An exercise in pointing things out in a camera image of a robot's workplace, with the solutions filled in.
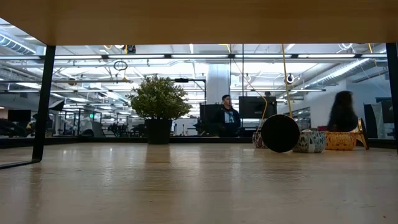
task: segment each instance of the wooden floor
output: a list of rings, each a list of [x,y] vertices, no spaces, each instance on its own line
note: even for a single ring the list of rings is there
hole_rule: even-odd
[[[0,162],[31,148],[0,150]],[[390,149],[278,154],[251,144],[66,144],[0,170],[0,223],[398,223]]]

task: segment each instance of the potted plant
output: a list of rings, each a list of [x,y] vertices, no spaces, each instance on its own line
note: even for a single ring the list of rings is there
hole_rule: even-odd
[[[145,119],[148,144],[168,144],[172,120],[187,114],[192,107],[183,99],[187,92],[170,78],[158,76],[145,77],[134,91],[127,97],[131,108]]]

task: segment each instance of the man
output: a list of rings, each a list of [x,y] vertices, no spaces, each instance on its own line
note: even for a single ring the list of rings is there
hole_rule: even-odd
[[[236,137],[241,126],[241,118],[232,108],[231,96],[224,95],[222,100],[223,106],[215,116],[215,122],[220,124],[220,137]]]

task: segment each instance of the woman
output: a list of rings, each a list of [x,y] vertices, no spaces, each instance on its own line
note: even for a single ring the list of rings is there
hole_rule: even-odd
[[[358,117],[353,109],[353,94],[350,91],[341,91],[336,94],[331,108],[328,131],[348,132],[358,126]]]

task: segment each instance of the yellow basket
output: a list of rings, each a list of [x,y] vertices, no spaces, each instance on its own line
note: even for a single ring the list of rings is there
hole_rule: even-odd
[[[353,150],[356,146],[357,133],[325,132],[326,150]]]

